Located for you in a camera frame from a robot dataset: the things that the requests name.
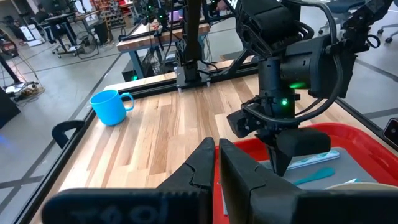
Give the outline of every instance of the cable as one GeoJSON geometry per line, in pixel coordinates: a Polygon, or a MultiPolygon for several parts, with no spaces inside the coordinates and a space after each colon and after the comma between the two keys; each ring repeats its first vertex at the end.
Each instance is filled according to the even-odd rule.
{"type": "Polygon", "coordinates": [[[174,4],[172,4],[172,7],[171,7],[170,11],[171,11],[171,16],[170,16],[171,23],[170,23],[170,30],[169,30],[169,32],[170,32],[170,40],[169,40],[169,46],[167,47],[166,53],[164,54],[163,66],[165,66],[165,64],[166,64],[167,54],[169,53],[169,50],[170,50],[170,48],[172,46],[172,41],[173,41],[173,21],[174,21],[174,13],[173,13],[173,11],[174,11],[174,4]]]}
{"type": "Polygon", "coordinates": [[[199,72],[202,72],[202,73],[204,73],[204,74],[206,74],[206,75],[208,75],[208,76],[211,76],[211,73],[208,73],[208,72],[206,72],[206,71],[203,71],[203,70],[200,70],[200,69],[198,69],[198,71],[199,71],[199,72]]]}
{"type": "Polygon", "coordinates": [[[294,116],[298,116],[300,114],[304,114],[305,112],[309,111],[310,109],[312,109],[314,106],[316,106],[317,104],[319,104],[320,102],[322,102],[322,99],[317,99],[314,102],[312,102],[312,104],[310,106],[308,106],[307,108],[305,108],[304,110],[298,112],[297,114],[295,114],[294,116]]]}
{"type": "Polygon", "coordinates": [[[204,60],[200,60],[200,62],[201,62],[201,63],[204,63],[205,65],[209,65],[209,66],[214,67],[214,68],[216,69],[216,72],[218,73],[218,68],[217,68],[216,65],[213,65],[212,63],[209,63],[209,62],[205,62],[204,60]]]}
{"type": "Polygon", "coordinates": [[[207,57],[206,57],[206,60],[208,62],[212,62],[213,61],[213,55],[211,53],[210,40],[209,40],[207,35],[205,36],[205,39],[206,39],[206,45],[207,45],[207,57]]]}
{"type": "Polygon", "coordinates": [[[299,27],[300,32],[303,34],[303,40],[311,39],[314,36],[315,32],[310,26],[300,21],[294,21],[294,22],[299,27]]]}
{"type": "Polygon", "coordinates": [[[21,90],[21,96],[25,95],[26,98],[24,98],[22,100],[17,100],[18,98],[14,98],[14,103],[19,107],[25,107],[28,103],[35,102],[36,100],[38,100],[39,99],[38,96],[43,94],[44,91],[45,91],[45,88],[43,88],[43,87],[38,87],[38,88],[33,88],[33,89],[26,87],[23,90],[21,90]]]}
{"type": "Polygon", "coordinates": [[[329,26],[330,26],[330,38],[331,38],[331,43],[335,44],[337,43],[337,28],[336,28],[336,21],[333,18],[333,15],[331,14],[331,11],[329,7],[322,2],[304,2],[304,1],[297,1],[297,0],[288,0],[288,2],[294,3],[294,4],[299,4],[301,6],[310,6],[310,7],[317,7],[320,8],[326,15],[326,18],[328,19],[329,26]]]}
{"type": "Polygon", "coordinates": [[[329,99],[327,99],[326,102],[324,104],[322,104],[316,110],[309,112],[305,115],[299,116],[297,118],[278,119],[278,118],[268,117],[254,109],[251,109],[248,105],[242,105],[242,108],[244,110],[250,112],[252,115],[256,116],[257,118],[259,118],[261,120],[276,123],[276,124],[298,124],[298,123],[310,120],[310,119],[322,114],[335,102],[337,96],[340,93],[341,86],[343,84],[343,67],[341,66],[340,56],[334,55],[333,60],[335,61],[335,65],[337,68],[337,81],[336,81],[335,88],[333,89],[329,99]]]}
{"type": "Polygon", "coordinates": [[[126,35],[126,29],[124,26],[120,29],[120,35],[126,35]]]}
{"type": "MultiPolygon", "coordinates": [[[[313,7],[319,7],[326,15],[326,18],[328,19],[329,25],[330,25],[330,32],[331,32],[331,43],[335,44],[337,43],[337,31],[336,31],[336,22],[333,18],[333,16],[331,15],[331,12],[329,10],[329,8],[324,4],[324,3],[320,3],[320,2],[298,2],[298,1],[291,1],[292,3],[295,4],[300,4],[303,6],[313,6],[313,7]]],[[[339,55],[334,55],[333,56],[333,61],[335,62],[336,65],[336,70],[337,70],[337,81],[336,81],[336,85],[329,97],[329,99],[326,100],[326,102],[324,102],[324,104],[322,104],[319,108],[317,108],[316,110],[296,117],[296,118],[287,118],[287,119],[277,119],[277,118],[272,118],[272,117],[268,117],[263,115],[260,112],[257,112],[253,109],[251,109],[250,107],[248,107],[247,105],[243,105],[242,108],[247,110],[248,112],[250,112],[251,114],[253,114],[254,116],[258,117],[259,119],[263,119],[265,121],[268,122],[272,122],[272,123],[277,123],[277,124],[295,124],[295,123],[301,123],[303,121],[312,119],[320,114],[322,114],[324,111],[326,111],[336,100],[337,96],[340,93],[340,89],[341,86],[343,84],[343,67],[341,65],[340,62],[340,56],[339,55]]]]}
{"type": "MultiPolygon", "coordinates": [[[[149,49],[149,53],[151,53],[151,50],[155,50],[152,44],[152,35],[149,35],[149,42],[150,42],[150,49],[149,49]]],[[[159,58],[157,59],[157,61],[159,62],[159,71],[160,72],[160,64],[161,62],[159,61],[159,58]]],[[[152,66],[152,68],[155,68],[154,65],[156,64],[155,61],[155,52],[153,54],[151,54],[149,62],[152,66]]]]}
{"type": "Polygon", "coordinates": [[[369,44],[369,46],[371,46],[372,48],[378,48],[378,47],[380,47],[380,39],[376,36],[376,35],[373,35],[373,34],[369,34],[368,36],[367,36],[367,39],[366,39],[366,42],[369,44]],[[370,41],[370,38],[373,38],[373,39],[375,39],[376,40],[376,45],[374,45],[371,41],[370,41]]]}

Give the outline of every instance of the teal utensil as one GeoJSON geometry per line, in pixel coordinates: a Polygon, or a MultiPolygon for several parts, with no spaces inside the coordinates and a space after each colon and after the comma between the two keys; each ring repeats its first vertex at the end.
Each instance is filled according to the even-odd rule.
{"type": "Polygon", "coordinates": [[[301,180],[294,182],[293,184],[294,185],[304,184],[304,183],[311,182],[314,180],[320,180],[320,179],[323,179],[326,177],[330,177],[330,176],[333,176],[334,174],[335,174],[335,170],[333,168],[325,167],[325,168],[322,168],[322,169],[316,171],[316,173],[309,175],[306,178],[303,178],[301,180]]]}

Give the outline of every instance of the wooden tabletop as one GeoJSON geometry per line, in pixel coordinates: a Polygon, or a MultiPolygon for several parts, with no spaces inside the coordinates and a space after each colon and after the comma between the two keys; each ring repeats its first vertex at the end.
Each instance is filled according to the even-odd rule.
{"type": "Polygon", "coordinates": [[[44,21],[50,22],[50,21],[54,21],[54,20],[57,20],[57,19],[62,19],[62,18],[65,18],[65,17],[69,17],[69,16],[72,16],[72,15],[74,15],[74,12],[64,13],[64,14],[59,15],[59,16],[49,17],[49,18],[45,19],[44,21]]]}
{"type": "MultiPolygon", "coordinates": [[[[142,34],[142,33],[148,32],[150,29],[152,30],[152,26],[148,26],[148,25],[144,26],[141,24],[137,28],[137,30],[135,32],[133,32],[132,34],[133,35],[142,34]]],[[[205,35],[205,34],[209,33],[209,31],[210,31],[209,24],[200,24],[199,25],[199,35],[205,35]]],[[[170,35],[171,35],[170,32],[162,33],[162,35],[160,36],[160,41],[163,44],[169,43],[170,35]]],[[[182,38],[182,29],[173,30],[172,42],[175,42],[180,38],[182,38]]],[[[158,44],[158,43],[159,43],[159,39],[157,37],[154,37],[153,35],[151,35],[151,36],[148,35],[145,37],[136,38],[134,40],[127,40],[127,41],[120,42],[120,43],[118,43],[117,47],[120,52],[129,52],[129,51],[137,50],[143,46],[150,46],[152,44],[158,44]]]]}
{"type": "Polygon", "coordinates": [[[93,12],[87,12],[87,13],[85,13],[85,14],[80,14],[80,15],[77,15],[77,16],[75,17],[75,20],[76,20],[76,21],[81,21],[81,20],[83,20],[83,19],[86,19],[86,17],[91,16],[91,15],[94,15],[94,14],[97,14],[97,13],[99,13],[98,10],[93,11],[93,12]]]}
{"type": "MultiPolygon", "coordinates": [[[[229,66],[222,62],[218,68],[229,66]]],[[[174,73],[108,86],[122,90],[132,86],[174,78],[174,73]]],[[[76,187],[156,187],[173,173],[199,145],[211,136],[238,141],[226,116],[258,94],[257,75],[212,83],[211,86],[164,93],[136,100],[126,120],[113,127],[95,118],[48,194],[76,187]]],[[[300,111],[314,99],[306,91],[296,102],[300,111]]],[[[388,150],[379,139],[342,107],[334,103],[326,112],[302,126],[341,122],[363,130],[388,150]]],[[[253,138],[254,133],[246,138],[253,138]]],[[[31,223],[40,223],[40,211],[31,223]]]]}

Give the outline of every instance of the black cable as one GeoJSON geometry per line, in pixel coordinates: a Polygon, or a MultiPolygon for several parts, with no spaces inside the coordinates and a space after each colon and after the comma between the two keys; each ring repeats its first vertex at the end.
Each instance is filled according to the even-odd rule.
{"type": "MultiPolygon", "coordinates": [[[[153,48],[154,46],[152,45],[152,37],[151,37],[152,35],[151,34],[149,34],[149,42],[150,42],[150,49],[149,49],[149,53],[151,54],[152,53],[152,50],[154,51],[155,49],[153,48]]],[[[149,63],[152,65],[152,68],[153,68],[153,64],[152,64],[152,59],[154,59],[154,57],[155,57],[155,52],[153,53],[153,54],[151,54],[151,56],[150,56],[150,59],[149,59],[149,63]]]]}
{"type": "Polygon", "coordinates": [[[261,120],[276,123],[276,124],[289,124],[289,125],[290,124],[299,124],[303,121],[310,120],[310,119],[322,114],[335,102],[337,96],[340,93],[341,86],[343,84],[343,67],[341,66],[340,56],[334,55],[333,60],[335,61],[336,68],[337,68],[337,81],[336,81],[335,88],[333,89],[329,99],[327,99],[326,102],[324,104],[322,104],[316,110],[309,112],[308,114],[299,116],[298,118],[278,119],[278,118],[268,117],[254,109],[251,109],[248,105],[242,105],[242,108],[244,110],[250,112],[252,115],[254,115],[255,117],[257,117],[261,120]]]}
{"type": "MultiPolygon", "coordinates": [[[[329,7],[326,4],[320,3],[320,2],[302,2],[302,1],[292,1],[292,0],[290,0],[290,2],[295,3],[295,4],[299,4],[299,5],[303,5],[303,6],[319,7],[325,13],[326,18],[328,19],[329,26],[330,26],[330,33],[331,33],[330,34],[331,35],[331,43],[332,44],[337,43],[338,39],[337,39],[337,31],[336,31],[337,30],[336,22],[335,22],[333,16],[331,15],[329,7]]],[[[277,124],[297,124],[297,123],[301,123],[303,121],[307,121],[309,119],[312,119],[312,118],[322,114],[324,111],[326,111],[335,102],[337,96],[340,93],[341,86],[343,84],[343,67],[342,67],[341,62],[340,62],[340,56],[339,55],[334,55],[333,56],[333,60],[335,62],[336,69],[337,69],[336,85],[335,85],[335,87],[334,87],[329,99],[327,99],[326,102],[324,104],[322,104],[316,110],[314,110],[314,111],[312,111],[312,112],[310,112],[308,114],[299,116],[297,118],[277,119],[277,118],[272,118],[272,117],[268,117],[266,115],[263,115],[262,113],[251,109],[247,105],[242,105],[242,108],[247,110],[248,112],[250,112],[254,116],[258,117],[259,119],[262,119],[262,120],[265,120],[265,121],[268,121],[268,122],[277,123],[277,124]]]]}
{"type": "Polygon", "coordinates": [[[315,31],[310,26],[300,21],[294,21],[294,22],[300,29],[300,32],[303,34],[303,40],[311,39],[314,36],[315,31]]]}
{"type": "Polygon", "coordinates": [[[371,46],[372,48],[378,48],[378,47],[380,47],[380,45],[381,45],[380,39],[379,39],[376,35],[373,35],[373,34],[369,34],[369,35],[367,36],[366,42],[367,42],[367,43],[369,44],[369,46],[371,46]],[[370,41],[369,38],[375,39],[375,40],[376,40],[376,45],[374,45],[374,44],[370,41]]]}
{"type": "Polygon", "coordinates": [[[206,71],[203,71],[203,70],[200,70],[200,69],[198,69],[198,71],[199,71],[199,72],[202,72],[202,73],[204,73],[204,74],[206,74],[206,75],[208,75],[208,76],[211,76],[211,73],[208,73],[208,72],[206,72],[206,71]]]}
{"type": "Polygon", "coordinates": [[[212,63],[209,63],[209,62],[205,62],[204,60],[200,60],[200,62],[201,62],[201,63],[204,63],[205,65],[209,65],[209,66],[214,67],[214,68],[216,69],[216,72],[218,73],[218,68],[217,68],[216,65],[213,65],[212,63]]]}
{"type": "Polygon", "coordinates": [[[322,99],[317,99],[314,102],[311,103],[310,106],[308,106],[307,108],[305,108],[304,110],[298,112],[297,114],[295,114],[294,116],[298,116],[301,114],[304,114],[305,112],[309,111],[310,109],[312,109],[314,106],[316,106],[317,104],[319,104],[320,102],[322,102],[322,99]]]}
{"type": "Polygon", "coordinates": [[[297,0],[288,0],[288,2],[294,3],[294,4],[299,4],[301,6],[310,6],[310,7],[317,7],[320,8],[326,15],[326,18],[328,19],[328,23],[330,26],[330,38],[331,38],[331,43],[335,44],[337,43],[337,28],[336,28],[336,21],[335,18],[333,18],[333,15],[331,14],[331,11],[329,7],[322,2],[304,2],[304,1],[297,1],[297,0]]]}
{"type": "Polygon", "coordinates": [[[124,28],[124,26],[122,26],[122,28],[120,29],[120,35],[126,35],[126,29],[124,28]]]}
{"type": "Polygon", "coordinates": [[[163,66],[166,64],[166,58],[167,58],[167,54],[169,53],[169,50],[172,46],[172,41],[173,41],[173,19],[174,19],[174,13],[173,13],[173,9],[174,9],[174,4],[172,4],[171,7],[171,17],[170,17],[170,41],[169,41],[169,46],[167,47],[166,53],[164,54],[164,60],[163,60],[163,66]]]}

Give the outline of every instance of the blue mug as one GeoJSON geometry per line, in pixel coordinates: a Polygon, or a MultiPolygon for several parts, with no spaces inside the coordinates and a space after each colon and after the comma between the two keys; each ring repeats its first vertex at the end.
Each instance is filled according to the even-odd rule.
{"type": "Polygon", "coordinates": [[[127,115],[127,111],[134,108],[134,99],[130,93],[119,95],[116,90],[105,90],[95,94],[90,99],[90,104],[97,114],[99,120],[105,125],[117,125],[122,122],[127,115]],[[128,96],[132,101],[130,108],[125,108],[122,97],[128,96]]]}

